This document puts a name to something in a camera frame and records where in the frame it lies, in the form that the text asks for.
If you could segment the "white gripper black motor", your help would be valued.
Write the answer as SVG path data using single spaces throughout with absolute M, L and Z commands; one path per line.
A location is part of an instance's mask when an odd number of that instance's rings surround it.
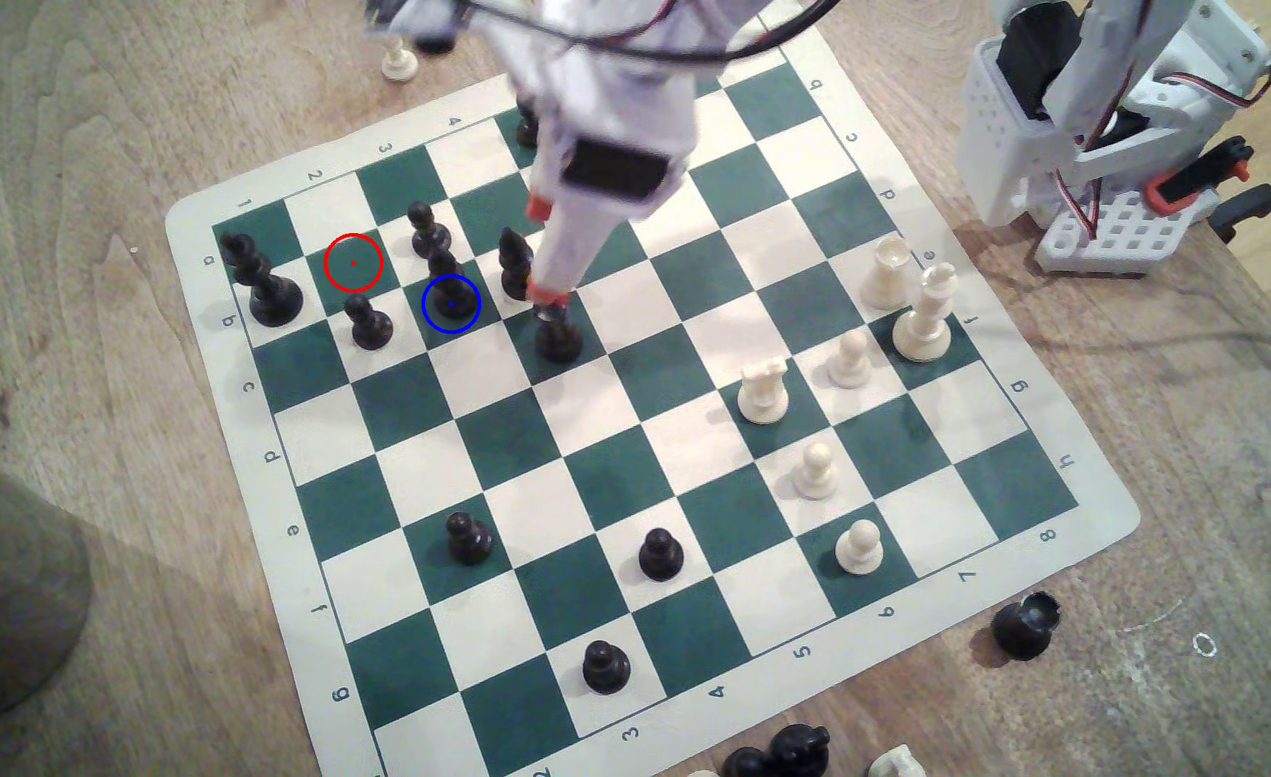
M 655 212 L 679 187 L 695 148 L 691 75 L 656 72 L 486 17 L 486 39 L 538 126 L 526 216 L 544 221 L 527 299 L 569 292 L 628 267 L 628 221 Z M 574 207 L 573 203 L 597 207 Z

